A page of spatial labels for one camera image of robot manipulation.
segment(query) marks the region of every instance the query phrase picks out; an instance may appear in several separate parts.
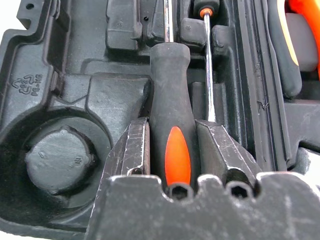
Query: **screwdriver shaft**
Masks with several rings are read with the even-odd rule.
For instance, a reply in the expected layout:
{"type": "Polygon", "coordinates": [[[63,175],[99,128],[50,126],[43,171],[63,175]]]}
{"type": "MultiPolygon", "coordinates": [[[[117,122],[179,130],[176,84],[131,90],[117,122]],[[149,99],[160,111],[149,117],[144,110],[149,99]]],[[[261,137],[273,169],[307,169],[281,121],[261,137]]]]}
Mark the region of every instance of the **screwdriver shaft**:
{"type": "Polygon", "coordinates": [[[204,15],[204,23],[206,30],[206,50],[205,50],[205,71],[206,71],[206,118],[209,122],[216,122],[216,112],[214,104],[214,77],[211,52],[211,26],[210,14],[204,15]]]}
{"type": "Polygon", "coordinates": [[[172,0],[164,0],[164,42],[174,42],[174,24],[172,12],[172,0]]]}

